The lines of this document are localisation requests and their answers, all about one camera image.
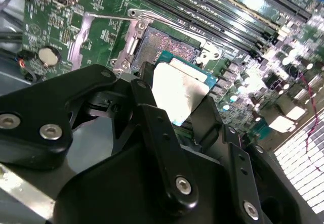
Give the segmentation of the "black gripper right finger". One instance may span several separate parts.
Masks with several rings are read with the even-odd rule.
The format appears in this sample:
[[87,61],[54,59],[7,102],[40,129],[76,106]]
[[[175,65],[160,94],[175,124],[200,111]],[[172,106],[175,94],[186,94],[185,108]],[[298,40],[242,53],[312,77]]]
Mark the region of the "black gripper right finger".
[[283,170],[258,144],[241,145],[238,132],[224,124],[213,98],[205,96],[192,113],[202,153],[227,174],[231,201],[242,223],[313,223],[314,212]]

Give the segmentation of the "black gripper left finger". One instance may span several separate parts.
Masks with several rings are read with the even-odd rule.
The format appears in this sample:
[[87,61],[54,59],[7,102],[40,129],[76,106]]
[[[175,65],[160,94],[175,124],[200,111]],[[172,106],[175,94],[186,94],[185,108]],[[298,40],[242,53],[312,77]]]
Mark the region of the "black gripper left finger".
[[72,132],[99,116],[112,118],[117,146],[142,143],[153,191],[172,209],[192,209],[198,190],[165,110],[141,79],[125,81],[91,65],[1,96],[1,162],[34,170],[60,166]]

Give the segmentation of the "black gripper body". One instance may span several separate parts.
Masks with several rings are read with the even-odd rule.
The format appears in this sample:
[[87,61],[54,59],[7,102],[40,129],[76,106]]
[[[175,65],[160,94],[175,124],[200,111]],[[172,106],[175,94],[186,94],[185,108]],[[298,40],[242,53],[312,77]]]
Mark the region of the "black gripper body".
[[55,204],[54,222],[242,223],[235,215],[223,166],[202,151],[180,147],[198,190],[194,208],[172,209],[161,202],[153,191],[145,145],[130,143],[63,187]]

